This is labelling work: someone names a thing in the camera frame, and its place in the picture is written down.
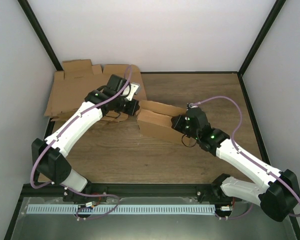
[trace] wooden floor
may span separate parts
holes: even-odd
[[[148,100],[186,107],[213,96],[238,103],[243,123],[235,136],[246,150],[260,158],[256,137],[236,74],[143,74]],[[201,105],[212,127],[229,135],[239,122],[236,107],[225,99]],[[57,122],[56,131],[63,122]],[[136,117],[120,123],[95,124],[72,148],[72,168],[98,183],[211,183],[222,173],[247,178],[227,162],[201,150],[187,148],[139,133]]]

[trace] purple cable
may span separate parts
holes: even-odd
[[[233,217],[228,217],[228,218],[226,218],[226,217],[221,217],[221,216],[219,216],[219,215],[216,214],[216,213],[215,213],[214,215],[215,215],[218,219],[219,219],[219,218],[226,219],[226,220],[240,219],[240,218],[244,217],[245,215],[247,215],[248,213],[250,213],[251,210],[252,210],[252,208],[253,208],[253,206],[254,206],[254,204],[251,203],[251,206],[249,207],[249,209],[248,209],[246,212],[244,212],[244,213],[242,213],[241,215],[239,215],[239,216],[233,216]]]
[[[89,108],[87,108],[86,110],[84,110],[83,112],[81,112],[81,115],[83,115],[83,114],[85,114],[85,113],[87,113],[88,111],[90,111],[90,110],[92,110],[92,109],[95,109],[95,108],[98,108],[98,107],[100,107],[100,106],[102,106],[102,105],[104,105],[104,104],[107,104],[108,102],[110,102],[110,101],[112,101],[113,99],[115,99],[116,97],[118,97],[124,90],[125,90],[125,88],[128,86],[128,84],[129,84],[129,82],[130,82],[130,79],[131,79],[131,76],[132,76],[132,66],[131,65],[129,65],[127,68],[126,68],[126,70],[125,70],[125,72],[124,72],[124,78],[126,78],[126,81],[125,81],[125,84],[123,85],[123,87],[114,95],[114,96],[112,96],[112,97],[110,97],[109,99],[107,99],[107,100],[105,100],[105,101],[103,101],[103,102],[100,102],[100,103],[98,103],[98,104],[96,104],[96,105],[93,105],[93,106],[91,106],[91,107],[89,107]],[[73,124],[77,119],[79,118],[79,116],[76,116],[76,117],[74,117],[61,131],[60,131],[60,133],[56,136],[57,138],[60,138],[60,136],[70,127],[70,125],[71,124]],[[40,184],[40,185],[38,185],[38,186],[36,186],[35,185],[35,182],[34,182],[34,176],[35,176],[35,172],[36,172],[36,169],[37,169],[37,167],[38,167],[38,165],[39,165],[39,163],[40,163],[40,161],[41,161],[41,159],[43,158],[43,156],[46,154],[46,152],[48,151],[48,149],[55,143],[56,141],[55,140],[52,140],[52,142],[48,145],[48,146],[46,146],[46,148],[42,151],[42,153],[39,155],[39,157],[37,158],[37,160],[35,161],[35,163],[33,164],[33,167],[32,167],[32,170],[31,170],[31,175],[30,175],[30,185],[31,185],[31,187],[33,187],[34,189],[40,189],[40,188],[42,188],[42,187],[44,187],[44,186],[46,186],[46,185],[48,185],[48,184],[50,184],[52,181],[47,181],[47,182],[45,182],[45,183],[43,183],[43,184]],[[73,191],[74,193],[76,193],[76,194],[79,194],[79,195],[82,195],[82,196],[84,196],[83,195],[83,193],[81,193],[81,192],[77,192],[77,191],[74,191],[73,189],[70,189],[71,191]]]
[[[93,217],[90,216],[89,218],[86,218],[87,220],[99,219],[99,218],[102,218],[104,216],[107,216],[109,213],[113,212],[119,206],[120,198],[117,195],[113,195],[113,194],[96,194],[96,195],[91,195],[91,194],[85,194],[85,193],[82,193],[82,192],[75,191],[75,190],[73,190],[71,188],[69,188],[69,189],[72,192],[74,192],[75,194],[78,194],[78,195],[81,195],[81,196],[85,196],[85,197],[91,197],[91,198],[113,197],[113,198],[116,198],[118,200],[117,204],[112,209],[110,209],[109,211],[107,211],[106,213],[98,215],[98,216],[93,216]],[[75,216],[76,216],[77,219],[80,219],[80,217],[78,216],[79,212],[81,212],[81,211],[83,211],[85,209],[90,209],[90,208],[89,207],[83,207],[83,208],[80,208],[80,209],[78,209],[76,211]]]
[[[232,145],[234,146],[234,148],[242,155],[244,156],[247,160],[249,160],[250,162],[252,162],[253,164],[255,164],[256,166],[258,166],[259,168],[261,168],[263,171],[267,172],[268,169],[266,169],[264,166],[260,165],[258,162],[254,161],[252,158],[250,158],[248,155],[246,155],[245,153],[243,153],[242,151],[239,151],[239,148],[237,147],[236,145],[236,142],[235,142],[235,133],[236,131],[240,128],[241,126],[241,123],[242,123],[242,112],[241,112],[241,109],[240,107],[238,106],[238,104],[233,101],[231,98],[227,97],[227,96],[213,96],[213,97],[210,97],[206,100],[203,100],[203,101],[198,101],[198,102],[195,102],[195,103],[190,103],[189,106],[192,107],[192,106],[197,106],[197,105],[200,105],[200,104],[203,104],[203,103],[206,103],[206,102],[209,102],[211,100],[214,100],[214,99],[227,99],[229,100],[230,102],[232,102],[236,108],[238,109],[239,111],[239,115],[240,115],[240,121],[239,121],[239,124],[238,126],[236,126],[236,128],[233,130],[232,134],[231,134],[231,142],[232,142]],[[300,198],[299,196],[295,193],[295,191],[288,185],[286,184],[281,178],[279,178],[278,176],[276,176],[274,173],[272,173],[271,171],[268,173],[269,175],[271,175],[272,177],[274,177],[276,180],[278,180],[286,189],[289,190],[289,192],[295,197],[295,199],[298,201],[299,205],[300,205]],[[291,217],[300,217],[300,213],[299,214],[293,214],[293,213],[289,213],[289,216]]]

